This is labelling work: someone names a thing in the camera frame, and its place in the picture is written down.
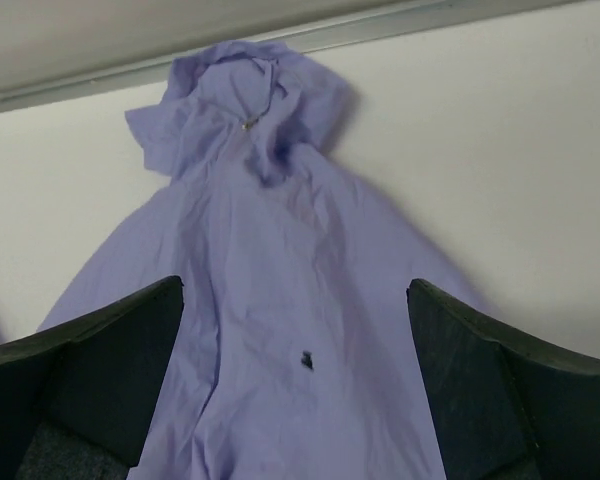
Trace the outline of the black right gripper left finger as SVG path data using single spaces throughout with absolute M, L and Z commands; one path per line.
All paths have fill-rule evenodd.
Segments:
M 184 307 L 166 277 L 0 345 L 0 479 L 124 479 L 138 465 Z

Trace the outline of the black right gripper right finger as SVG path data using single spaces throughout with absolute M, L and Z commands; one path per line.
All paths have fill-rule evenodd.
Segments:
M 411 282 L 412 335 L 449 479 L 600 479 L 600 359 Z

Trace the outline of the lavender zip jacket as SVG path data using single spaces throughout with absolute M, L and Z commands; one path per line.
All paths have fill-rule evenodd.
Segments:
M 77 273 L 51 328 L 166 277 L 173 353 L 133 479 L 441 479 L 406 291 L 474 307 L 467 278 L 326 155 L 349 104 L 281 44 L 223 42 L 171 66 L 129 129 L 169 178 Z

